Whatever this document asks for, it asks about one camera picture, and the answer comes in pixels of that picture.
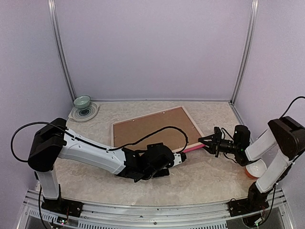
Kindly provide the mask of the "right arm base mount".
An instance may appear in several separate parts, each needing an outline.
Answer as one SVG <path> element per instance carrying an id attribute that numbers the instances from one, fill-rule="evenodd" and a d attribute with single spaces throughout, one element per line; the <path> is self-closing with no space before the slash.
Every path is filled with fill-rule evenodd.
<path id="1" fill-rule="evenodd" d="M 240 216 L 268 208 L 267 196 L 271 191 L 261 193 L 255 182 L 248 189 L 248 196 L 239 200 L 230 200 L 227 205 L 230 216 Z"/>

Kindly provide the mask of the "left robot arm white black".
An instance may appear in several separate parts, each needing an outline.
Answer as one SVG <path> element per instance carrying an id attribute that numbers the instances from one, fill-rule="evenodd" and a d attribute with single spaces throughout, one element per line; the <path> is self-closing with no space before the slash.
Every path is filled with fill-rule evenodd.
<path id="1" fill-rule="evenodd" d="M 101 168 L 134 182 L 169 175 L 171 167 L 186 159 L 163 143 L 150 144 L 145 150 L 131 150 L 127 145 L 112 148 L 81 136 L 67 128 L 66 120 L 57 118 L 35 133 L 28 165 L 38 177 L 43 197 L 56 212 L 62 212 L 67 202 L 60 197 L 54 164 L 57 158 L 69 159 Z"/>

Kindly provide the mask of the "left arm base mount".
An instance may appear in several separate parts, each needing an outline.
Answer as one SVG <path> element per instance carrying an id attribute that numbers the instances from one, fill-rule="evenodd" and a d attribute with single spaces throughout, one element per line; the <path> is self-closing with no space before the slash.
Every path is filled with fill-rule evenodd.
<path id="1" fill-rule="evenodd" d="M 59 195 L 57 199 L 47 199 L 43 197 L 41 207 L 45 210 L 59 213 L 65 216 L 79 218 L 81 216 L 84 203 L 80 201 L 64 199 Z"/>

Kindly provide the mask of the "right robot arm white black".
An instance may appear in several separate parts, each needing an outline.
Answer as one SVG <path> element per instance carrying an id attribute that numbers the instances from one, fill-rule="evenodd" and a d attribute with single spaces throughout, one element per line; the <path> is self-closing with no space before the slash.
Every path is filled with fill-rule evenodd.
<path id="1" fill-rule="evenodd" d="M 209 154 L 215 157 L 219 153 L 232 154 L 242 167 L 263 159 L 269 152 L 274 154 L 266 171 L 248 189 L 244 208 L 249 212 L 267 204 L 267 195 L 305 151 L 305 128 L 296 120 L 285 116 L 273 119 L 267 125 L 267 129 L 252 143 L 250 130 L 245 125 L 235 126 L 231 140 L 223 138 L 219 127 L 214 128 L 212 135 L 198 139 Z"/>

